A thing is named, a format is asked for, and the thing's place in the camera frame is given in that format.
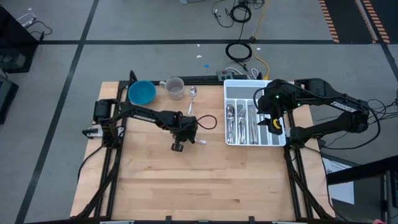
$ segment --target white paper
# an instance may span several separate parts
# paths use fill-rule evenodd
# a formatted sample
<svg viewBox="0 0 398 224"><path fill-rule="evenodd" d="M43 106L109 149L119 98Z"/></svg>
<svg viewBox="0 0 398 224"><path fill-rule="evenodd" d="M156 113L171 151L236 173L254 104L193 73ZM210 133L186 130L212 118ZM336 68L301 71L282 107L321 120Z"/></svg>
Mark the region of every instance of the white paper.
<svg viewBox="0 0 398 224"><path fill-rule="evenodd" d="M337 172L340 170L344 170L347 168L351 168L351 166L347 166L345 164L341 164L339 162L331 161L329 159L322 158L325 163L326 173ZM343 184L335 184L329 186L330 197L342 202L350 203L352 205L355 204L354 201L354 182L348 182Z"/></svg>

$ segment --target silver spoon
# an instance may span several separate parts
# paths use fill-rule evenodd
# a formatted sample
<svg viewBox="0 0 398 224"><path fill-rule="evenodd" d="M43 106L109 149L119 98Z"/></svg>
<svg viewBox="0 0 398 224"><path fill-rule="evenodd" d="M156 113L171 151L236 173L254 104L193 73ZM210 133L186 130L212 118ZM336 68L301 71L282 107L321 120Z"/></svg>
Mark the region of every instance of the silver spoon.
<svg viewBox="0 0 398 224"><path fill-rule="evenodd" d="M227 143L234 144L234 120L235 120L235 109L234 106L228 105L226 107L226 119L228 121L228 139Z"/></svg>
<svg viewBox="0 0 398 224"><path fill-rule="evenodd" d="M191 89L189 90L189 95L191 96L191 103L189 104L188 115L191 115L192 114L193 97L197 95L197 88L195 86L191 87Z"/></svg>

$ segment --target concrete floor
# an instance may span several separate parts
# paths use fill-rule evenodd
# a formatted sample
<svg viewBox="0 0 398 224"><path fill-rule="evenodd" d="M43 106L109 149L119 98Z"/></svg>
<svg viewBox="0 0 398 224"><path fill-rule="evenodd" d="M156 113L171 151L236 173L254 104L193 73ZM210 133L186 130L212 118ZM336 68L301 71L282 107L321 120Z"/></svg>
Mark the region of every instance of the concrete floor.
<svg viewBox="0 0 398 224"><path fill-rule="evenodd" d="M33 12L54 32L45 40L80 40L92 4L96 0L0 0L14 17ZM240 24L220 27L210 14L213 0L181 5L178 0L99 0L88 40L223 40L237 39ZM232 1L217 5L220 21ZM261 10L253 11L244 26L243 38L250 37ZM42 30L35 26L30 30ZM318 1L271 1L257 39L331 40ZM396 98L398 82L380 45L259 44L257 54L268 62L271 79L323 78L338 91L368 100L390 103ZM6 123L0 126L0 223L14 223L42 151L58 99L69 74L77 45L41 45L29 73L10 74L20 88ZM225 44L84 45L49 153L25 222L68 218L76 190L76 174L83 160L87 139L81 130L90 125L94 101L104 81L127 80L134 70L140 80L165 80L171 76L214 75L217 70L236 66L224 53ZM398 57L398 46L389 45ZM243 49L233 49L242 54ZM261 72L255 60L248 62ZM329 107L312 107L314 120L338 114ZM353 151L325 153L360 164L397 154L394 133L398 119L382 121L380 137ZM333 146L355 146L371 138L375 126L362 134L350 134ZM326 136L327 142L341 134ZM378 218L378 180L355 183L355 207L335 203L344 214Z"/></svg>

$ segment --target cutlery tray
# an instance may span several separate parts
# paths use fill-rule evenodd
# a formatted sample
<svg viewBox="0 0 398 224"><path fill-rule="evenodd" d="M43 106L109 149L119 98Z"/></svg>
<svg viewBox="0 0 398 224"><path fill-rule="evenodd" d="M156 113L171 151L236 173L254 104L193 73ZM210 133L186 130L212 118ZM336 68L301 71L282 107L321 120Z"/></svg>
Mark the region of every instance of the cutlery tray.
<svg viewBox="0 0 398 224"><path fill-rule="evenodd" d="M262 87L265 87L271 81L268 80L225 80L224 81L224 121L225 121L225 143L230 146L284 146L286 144L285 127L283 118L279 118L282 125L283 133L281 135L271 134L267 126L257 125L258 122L264 118L270 118L269 114L257 114L257 109L254 106L253 94ZM256 100L262 95L262 91L257 93ZM233 121L233 142L228 141L228 120L227 120L227 106L234 107L234 121ZM238 121L241 110L245 109L244 128L245 135L243 144L238 141ZM257 129L258 144L253 144L250 141L249 131L249 113L253 114L254 122Z"/></svg>

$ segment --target yellow cable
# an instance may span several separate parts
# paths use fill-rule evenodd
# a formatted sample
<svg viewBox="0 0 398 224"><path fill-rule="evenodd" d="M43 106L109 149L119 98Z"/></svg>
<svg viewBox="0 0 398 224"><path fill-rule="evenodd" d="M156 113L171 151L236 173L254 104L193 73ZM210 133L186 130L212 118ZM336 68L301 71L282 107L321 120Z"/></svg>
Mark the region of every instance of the yellow cable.
<svg viewBox="0 0 398 224"><path fill-rule="evenodd" d="M265 0L265 1L266 1L266 3L265 3L265 5L264 5L264 7L262 8L260 21L259 21L259 23L258 23L258 25L257 25L256 32L254 33L254 36L253 36L254 38L256 38L256 35L257 35L258 31L259 31L260 25L261 25L261 23L262 23L262 19L264 18L264 15L266 14L266 11L267 11L267 8L268 8L269 1L270 1L270 0ZM268 66L267 62L265 62L263 59L261 59L260 57L258 57L255 50L253 50L253 49L251 49L251 50L252 50L253 55L255 56L255 58L256 58L257 60L259 60L261 63L263 63L264 66L267 68L267 75L265 75L265 77L264 77L263 79L264 79L264 80L268 80L268 79L269 79L269 66Z"/></svg>

